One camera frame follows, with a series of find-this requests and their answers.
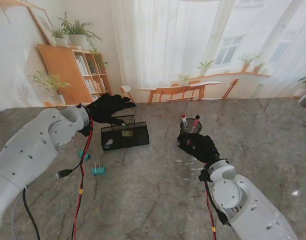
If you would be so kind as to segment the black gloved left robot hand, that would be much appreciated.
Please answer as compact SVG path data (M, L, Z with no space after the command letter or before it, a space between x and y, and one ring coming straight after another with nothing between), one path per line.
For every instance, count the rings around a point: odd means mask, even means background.
M134 107L136 107L136 104L130 98L122 97L118 94L110 95L106 93L86 106L85 109L96 123L124 126L126 123L122 119L118 119L112 115L121 110Z

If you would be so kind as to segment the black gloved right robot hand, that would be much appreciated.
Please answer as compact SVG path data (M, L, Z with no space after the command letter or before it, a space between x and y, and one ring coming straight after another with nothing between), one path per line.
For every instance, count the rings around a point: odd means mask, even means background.
M220 159L220 154L208 135L181 134L177 137L178 147L202 163L214 162Z

